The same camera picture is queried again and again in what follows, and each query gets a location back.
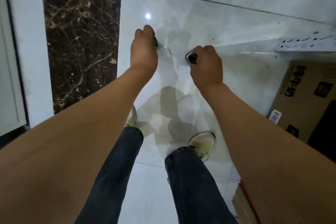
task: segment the shoe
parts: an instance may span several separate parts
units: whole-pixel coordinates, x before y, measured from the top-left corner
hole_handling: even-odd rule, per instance
[[[135,110],[135,107],[132,106],[132,109],[129,112],[125,127],[134,127],[136,122],[137,122],[137,112]]]
[[[194,135],[189,140],[189,147],[192,148],[201,161],[205,162],[209,159],[209,153],[215,145],[216,137],[211,132],[202,132]]]

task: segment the dark gray jeans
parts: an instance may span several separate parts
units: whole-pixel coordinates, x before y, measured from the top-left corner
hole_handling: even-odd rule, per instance
[[[128,179],[144,136],[124,128],[93,184],[75,224],[117,224]],[[165,159],[179,224],[237,224],[197,154],[180,147]]]

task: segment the barcode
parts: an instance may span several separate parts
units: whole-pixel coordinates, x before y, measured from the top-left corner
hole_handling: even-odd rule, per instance
[[[275,124],[278,123],[279,119],[281,117],[281,112],[277,111],[277,110],[273,110],[271,112],[271,115],[269,116],[269,120],[274,122]]]

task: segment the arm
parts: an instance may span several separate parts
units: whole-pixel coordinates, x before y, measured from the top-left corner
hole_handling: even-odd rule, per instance
[[[191,76],[266,223],[336,223],[336,165],[249,107],[222,83],[220,57],[196,47]]]
[[[0,152],[0,223],[73,223],[153,76],[153,29],[138,29],[131,67],[119,78],[31,129]]]

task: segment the hand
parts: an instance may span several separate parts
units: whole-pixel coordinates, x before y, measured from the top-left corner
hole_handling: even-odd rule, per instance
[[[145,69],[151,76],[158,67],[158,54],[154,45],[155,36],[151,26],[145,25],[143,30],[135,31],[134,40],[131,45],[131,68]]]
[[[193,50],[197,54],[197,65],[191,64],[191,77],[202,93],[208,87],[223,84],[222,59],[211,45],[197,46]]]

